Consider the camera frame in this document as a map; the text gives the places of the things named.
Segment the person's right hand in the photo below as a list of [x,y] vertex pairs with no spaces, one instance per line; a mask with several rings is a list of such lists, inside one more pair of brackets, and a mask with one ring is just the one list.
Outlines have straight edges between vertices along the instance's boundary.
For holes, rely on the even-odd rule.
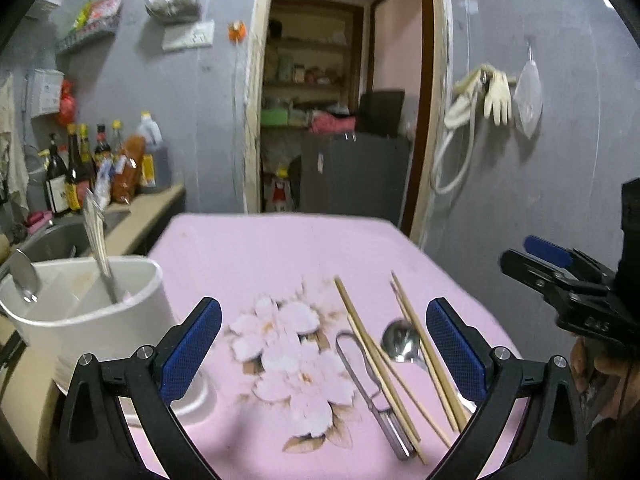
[[623,419],[639,402],[639,363],[613,359],[605,353],[595,356],[584,337],[576,338],[570,352],[570,371],[579,393],[587,389],[593,372],[617,379],[614,392],[600,411],[604,418]]

